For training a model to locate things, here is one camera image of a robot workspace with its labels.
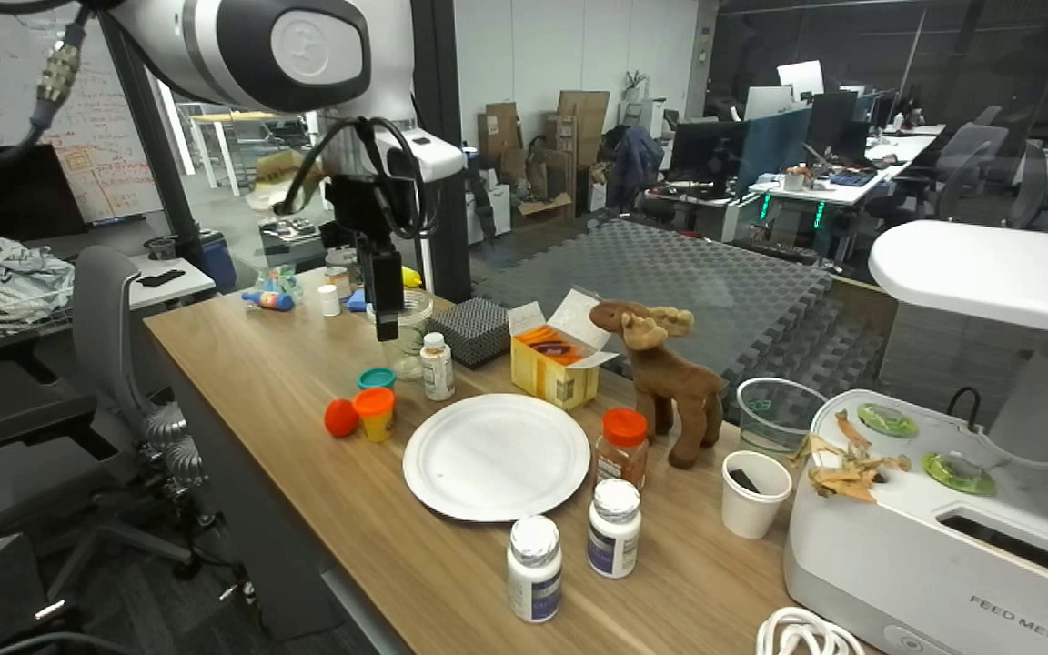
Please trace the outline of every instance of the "bottle cap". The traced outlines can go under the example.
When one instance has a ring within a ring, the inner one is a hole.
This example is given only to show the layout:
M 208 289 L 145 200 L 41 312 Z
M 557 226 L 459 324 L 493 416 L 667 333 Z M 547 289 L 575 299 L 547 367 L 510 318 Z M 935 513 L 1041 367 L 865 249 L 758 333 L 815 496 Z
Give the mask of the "bottle cap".
M 648 421 L 638 409 L 609 409 L 604 410 L 604 441 L 609 443 L 641 443 L 648 437 Z
M 519 518 L 510 532 L 510 546 L 523 566 L 547 566 L 557 558 L 561 532 L 550 518 Z
M 421 335 L 421 346 L 443 351 L 443 346 L 447 346 L 447 341 L 443 341 L 443 333 L 425 333 L 425 335 Z
M 635 519 L 641 511 L 641 490 L 630 479 L 599 479 L 592 490 L 592 506 L 604 519 Z

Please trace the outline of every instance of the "white appliance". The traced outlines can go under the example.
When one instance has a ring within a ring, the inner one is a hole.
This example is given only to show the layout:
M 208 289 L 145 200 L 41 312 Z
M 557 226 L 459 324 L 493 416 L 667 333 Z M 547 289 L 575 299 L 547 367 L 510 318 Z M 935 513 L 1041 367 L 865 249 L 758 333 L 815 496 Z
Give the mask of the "white appliance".
M 878 242 L 875 276 L 900 302 L 1048 335 L 1043 232 L 911 221 Z M 804 478 L 790 592 L 895 655 L 1048 655 L 1048 341 L 989 433 L 865 388 L 835 397 L 813 433 L 848 443 L 838 410 L 875 454 L 911 454 L 914 471 L 887 475 L 875 506 L 823 500 Z

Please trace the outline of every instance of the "wooden table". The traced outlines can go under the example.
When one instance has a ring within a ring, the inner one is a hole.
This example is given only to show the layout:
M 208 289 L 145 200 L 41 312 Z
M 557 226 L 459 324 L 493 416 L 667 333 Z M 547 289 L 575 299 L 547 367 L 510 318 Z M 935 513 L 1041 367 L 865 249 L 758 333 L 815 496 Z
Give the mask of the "wooden table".
M 303 586 L 313 592 L 320 583 L 336 586 L 351 610 L 375 607 L 379 631 L 392 631 L 411 653 L 752 653 L 758 626 L 790 603 L 786 518 L 764 543 L 722 527 L 717 454 L 733 449 L 733 430 L 694 471 L 670 471 L 667 441 L 656 443 L 641 561 L 630 580 L 591 573 L 591 479 L 553 511 L 565 539 L 565 603 L 553 624 L 527 626 L 507 607 L 507 526 L 437 518 L 403 484 L 407 437 L 439 405 L 428 405 L 416 381 L 399 381 L 390 443 L 325 433 L 325 405 L 351 397 L 357 375 L 381 363 L 364 318 L 325 321 L 316 307 L 259 312 L 227 295 L 151 318 L 151 333 L 166 355 L 228 527 L 242 527 L 265 626 L 274 624 L 280 637 L 325 631 L 320 602 L 303 596 Z M 507 362 L 482 373 L 459 367 L 456 402 L 510 388 Z M 604 397 L 573 416 L 597 437 L 599 409 L 627 402 L 635 402 L 630 385 L 604 375 Z M 270 513 L 246 511 L 265 500 L 277 504 Z

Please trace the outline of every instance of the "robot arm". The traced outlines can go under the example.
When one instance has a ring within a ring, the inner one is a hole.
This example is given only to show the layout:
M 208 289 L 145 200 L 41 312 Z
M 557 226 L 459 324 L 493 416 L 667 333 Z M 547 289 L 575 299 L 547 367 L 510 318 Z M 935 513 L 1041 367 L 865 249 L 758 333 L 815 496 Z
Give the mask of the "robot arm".
M 336 217 L 357 237 L 379 340 L 398 340 L 399 254 L 425 187 L 465 167 L 416 119 L 411 0 L 119 0 L 106 12 L 182 94 L 280 112 L 327 111 Z

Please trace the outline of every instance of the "cup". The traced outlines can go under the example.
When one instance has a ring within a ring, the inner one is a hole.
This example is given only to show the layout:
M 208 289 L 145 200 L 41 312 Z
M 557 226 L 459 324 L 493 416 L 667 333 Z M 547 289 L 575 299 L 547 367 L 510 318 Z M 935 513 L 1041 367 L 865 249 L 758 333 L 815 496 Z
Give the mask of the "cup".
M 385 385 L 373 385 L 353 397 L 353 410 L 364 421 L 368 441 L 390 441 L 392 402 L 398 397 Z
M 722 459 L 722 519 L 739 539 L 764 539 L 786 504 L 790 471 L 764 453 L 733 453 Z

